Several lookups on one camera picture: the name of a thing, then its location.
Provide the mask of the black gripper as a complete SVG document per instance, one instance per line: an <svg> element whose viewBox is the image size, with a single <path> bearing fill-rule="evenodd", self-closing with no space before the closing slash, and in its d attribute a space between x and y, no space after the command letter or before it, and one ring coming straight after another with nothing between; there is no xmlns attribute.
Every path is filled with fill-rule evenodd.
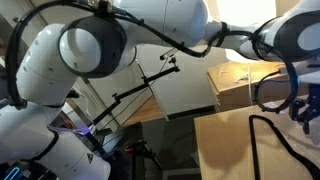
<svg viewBox="0 0 320 180"><path fill-rule="evenodd" d="M308 97L297 98L289 106L289 116L293 121L303 123L302 129L306 135L310 134L309 122L320 115L320 85L308 85Z"/></svg>

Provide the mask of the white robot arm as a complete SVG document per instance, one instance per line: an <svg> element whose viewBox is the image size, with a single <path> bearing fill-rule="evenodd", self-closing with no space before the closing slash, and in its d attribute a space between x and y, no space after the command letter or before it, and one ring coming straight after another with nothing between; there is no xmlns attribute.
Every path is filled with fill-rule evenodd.
<svg viewBox="0 0 320 180"><path fill-rule="evenodd" d="M84 18L46 26L22 59L21 36L42 9L29 11L14 27L5 58L10 102L0 109L2 162L33 160L60 180L108 180L107 161L73 133L49 125L78 78L122 70L138 45L172 46L194 57L204 55L198 46L220 47L287 66L319 53L320 0L299 0L284 15L248 26L213 19L204 0L113 0L85 9Z"/></svg>

